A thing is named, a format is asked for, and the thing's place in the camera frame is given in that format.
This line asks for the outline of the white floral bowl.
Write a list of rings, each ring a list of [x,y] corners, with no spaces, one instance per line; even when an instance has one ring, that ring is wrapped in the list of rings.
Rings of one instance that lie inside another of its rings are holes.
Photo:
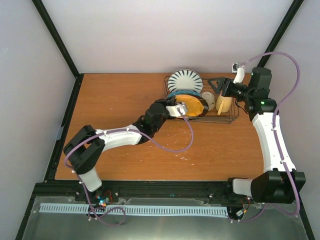
[[[207,102],[208,110],[212,111],[216,106],[216,98],[213,93],[204,91],[201,93],[201,97]]]

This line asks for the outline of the yellow mug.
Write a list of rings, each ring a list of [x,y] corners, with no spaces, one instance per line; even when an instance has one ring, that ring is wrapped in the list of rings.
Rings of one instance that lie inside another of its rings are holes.
[[[232,97],[225,97],[220,94],[215,103],[217,114],[221,115],[223,113],[228,112],[231,108],[232,101],[233,101]]]

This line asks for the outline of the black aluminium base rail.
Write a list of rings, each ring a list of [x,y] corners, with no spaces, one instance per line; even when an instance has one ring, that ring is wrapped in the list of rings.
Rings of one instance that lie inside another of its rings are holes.
[[[195,199],[223,206],[252,203],[251,197],[232,193],[226,181],[102,181],[102,186],[88,192],[92,203],[109,198],[112,203],[120,199]],[[87,202],[85,190],[77,180],[47,180],[37,183],[32,198],[74,197],[78,202]]]

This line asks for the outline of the orange dotted plate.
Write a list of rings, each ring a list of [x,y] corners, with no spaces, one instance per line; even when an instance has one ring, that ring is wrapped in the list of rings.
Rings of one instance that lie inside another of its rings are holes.
[[[186,117],[197,117],[204,110],[204,105],[195,96],[189,94],[178,94],[175,96],[175,100],[176,102],[185,104],[187,108],[187,112],[185,114]]]

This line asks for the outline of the white blue striped plate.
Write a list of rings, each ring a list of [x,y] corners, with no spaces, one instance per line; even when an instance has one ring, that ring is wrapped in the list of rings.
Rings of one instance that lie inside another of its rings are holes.
[[[170,93],[178,91],[192,91],[200,94],[204,84],[201,76],[190,69],[180,69],[173,72],[167,80],[167,88]]]

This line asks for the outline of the teal dotted plate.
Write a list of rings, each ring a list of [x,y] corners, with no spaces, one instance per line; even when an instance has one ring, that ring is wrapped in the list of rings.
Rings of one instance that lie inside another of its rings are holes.
[[[176,91],[176,92],[171,92],[170,94],[167,95],[167,99],[173,97],[173,96],[177,96],[177,95],[192,95],[192,96],[197,96],[200,97],[200,94],[194,91],[189,91],[189,90],[180,90],[180,91]]]

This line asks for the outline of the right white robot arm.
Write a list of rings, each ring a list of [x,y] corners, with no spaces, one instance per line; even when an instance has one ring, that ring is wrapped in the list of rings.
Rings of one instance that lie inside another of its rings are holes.
[[[218,77],[207,81],[216,94],[244,102],[262,151],[263,174],[255,179],[229,178],[231,193],[251,197],[258,203],[291,204],[299,198],[306,177],[296,170],[289,156],[281,132],[277,102],[269,98],[272,72],[255,67],[249,83],[243,84],[242,80],[242,70],[238,69],[234,79]]]

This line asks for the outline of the left black frame post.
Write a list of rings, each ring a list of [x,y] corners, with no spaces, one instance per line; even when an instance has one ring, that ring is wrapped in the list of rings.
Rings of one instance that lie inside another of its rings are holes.
[[[55,42],[56,46],[58,47],[62,57],[64,58],[68,68],[70,69],[72,75],[77,78],[80,73],[72,60],[72,57],[67,50],[54,22],[52,21],[44,3],[42,0],[32,0],[33,5],[35,6],[37,12],[39,13],[43,23],[45,24],[47,30],[49,31],[53,41]]]

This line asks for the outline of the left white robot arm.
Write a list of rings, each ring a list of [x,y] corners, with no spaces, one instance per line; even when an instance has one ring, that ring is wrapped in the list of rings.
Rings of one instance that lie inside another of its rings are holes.
[[[175,104],[174,97],[156,100],[137,121],[122,128],[103,130],[85,125],[65,145],[63,152],[92,201],[99,201],[104,195],[102,180],[96,170],[100,155],[109,149],[140,145],[152,139],[165,121],[171,118],[169,108]]]

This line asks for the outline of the black frame post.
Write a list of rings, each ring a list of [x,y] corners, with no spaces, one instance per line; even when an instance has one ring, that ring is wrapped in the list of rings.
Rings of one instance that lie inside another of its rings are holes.
[[[303,3],[304,3],[304,0],[292,1],[284,17],[282,18],[279,26],[277,27],[277,30],[275,31],[273,37],[271,38],[268,46],[266,47],[264,53],[269,53],[276,50],[276,47],[280,43],[281,39],[283,38],[284,34],[286,33],[288,27],[290,26],[291,22],[295,18],[296,14],[298,13]]]
[[[33,5],[35,6],[37,12],[39,13],[43,23],[45,24],[47,30],[49,31],[53,41],[55,42],[56,46],[58,47],[62,57],[64,58],[68,68],[70,69],[72,75],[77,78],[80,73],[72,60],[72,57],[67,50],[54,22],[52,21],[44,3],[42,0],[32,0]]]

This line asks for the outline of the dark plate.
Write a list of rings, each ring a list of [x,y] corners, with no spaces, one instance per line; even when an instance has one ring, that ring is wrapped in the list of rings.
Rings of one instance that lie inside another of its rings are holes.
[[[198,117],[204,117],[209,110],[209,105],[208,105],[207,101],[204,98],[202,98],[201,96],[197,96],[197,98],[201,102],[201,104],[203,105],[202,113],[199,114]]]

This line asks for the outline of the right black frame post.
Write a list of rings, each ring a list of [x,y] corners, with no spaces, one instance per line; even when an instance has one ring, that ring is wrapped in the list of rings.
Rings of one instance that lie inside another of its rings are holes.
[[[291,22],[295,18],[296,14],[298,13],[303,3],[304,3],[304,0],[292,1],[284,17],[282,18],[279,26],[277,27],[277,30],[275,31],[273,37],[271,38],[268,46],[266,47],[264,53],[269,53],[276,50],[276,47],[280,43],[281,39],[283,38],[284,34],[286,33],[288,27],[290,26]]]

